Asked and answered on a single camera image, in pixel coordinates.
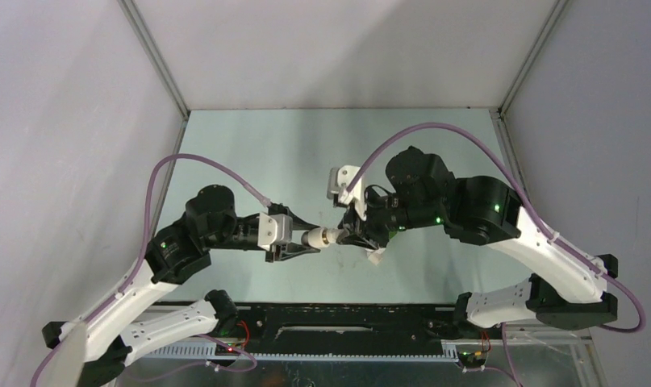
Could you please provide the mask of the white elbow fitting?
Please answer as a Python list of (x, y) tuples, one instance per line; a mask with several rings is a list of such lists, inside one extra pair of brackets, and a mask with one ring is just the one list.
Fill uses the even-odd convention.
[(302, 235), (301, 242), (303, 246), (322, 250), (330, 244), (328, 240), (328, 229), (325, 227), (317, 227), (305, 231)]
[(366, 249), (366, 258), (371, 264), (377, 266), (382, 262), (385, 250), (385, 248), (379, 248), (376, 250)]

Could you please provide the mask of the white plastic faucet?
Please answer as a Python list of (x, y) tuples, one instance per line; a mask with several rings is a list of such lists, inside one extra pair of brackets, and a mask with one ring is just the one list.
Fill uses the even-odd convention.
[(323, 241), (327, 244), (344, 244), (349, 232), (343, 229), (328, 228), (323, 231)]

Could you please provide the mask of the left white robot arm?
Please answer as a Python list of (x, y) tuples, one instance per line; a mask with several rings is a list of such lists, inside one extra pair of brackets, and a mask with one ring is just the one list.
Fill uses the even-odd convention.
[(137, 322), (147, 308), (211, 265), (216, 250), (263, 251), (270, 261), (316, 253), (331, 242), (325, 228), (306, 223), (286, 206), (239, 217), (234, 193), (209, 185), (186, 203), (182, 216), (159, 230), (103, 301), (78, 322), (86, 325), (79, 386), (104, 386), (150, 352), (191, 336), (230, 335), (238, 325), (235, 303), (211, 290), (185, 309)]

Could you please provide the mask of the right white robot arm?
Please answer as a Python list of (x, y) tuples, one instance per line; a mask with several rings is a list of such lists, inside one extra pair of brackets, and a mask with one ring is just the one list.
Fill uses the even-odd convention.
[(489, 293), (466, 292), (455, 303), (452, 325), (464, 337), (501, 323), (535, 319), (565, 331), (613, 323), (617, 298), (607, 279), (617, 274), (614, 256), (590, 265), (548, 240), (524, 208), (519, 195), (494, 177), (457, 178), (435, 154), (410, 147), (386, 165), (392, 190), (367, 187), (365, 213), (344, 213), (339, 245), (370, 251), (386, 248), (399, 232), (442, 227), (461, 243), (486, 246), (509, 255), (531, 271), (529, 278)]

